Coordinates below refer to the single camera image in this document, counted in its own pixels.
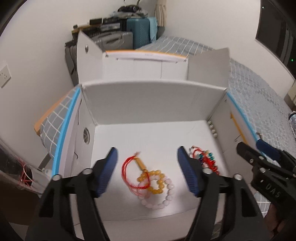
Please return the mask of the person's right hand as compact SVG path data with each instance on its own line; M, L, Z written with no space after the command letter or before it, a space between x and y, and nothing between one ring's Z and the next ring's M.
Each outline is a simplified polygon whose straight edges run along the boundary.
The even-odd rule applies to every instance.
M276 234L281 232L285 226L285 215L278 211L273 204L270 204L268 212L264 218L265 224L269 231L269 238L272 239Z

